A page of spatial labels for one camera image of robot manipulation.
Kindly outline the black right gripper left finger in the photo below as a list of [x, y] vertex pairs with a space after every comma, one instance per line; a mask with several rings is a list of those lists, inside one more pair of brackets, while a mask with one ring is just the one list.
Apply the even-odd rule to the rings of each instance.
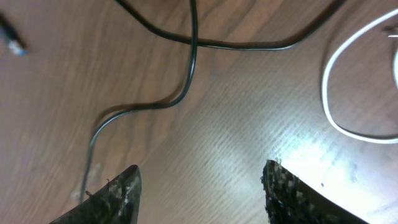
[[139, 167], [132, 165], [53, 224], [136, 224], [142, 192]]

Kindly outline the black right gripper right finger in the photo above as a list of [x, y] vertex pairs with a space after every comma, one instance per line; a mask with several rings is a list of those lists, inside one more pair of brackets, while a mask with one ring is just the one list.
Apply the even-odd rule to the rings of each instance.
[[365, 221], [328, 200], [277, 161], [268, 160], [261, 183], [271, 224], [355, 224]]

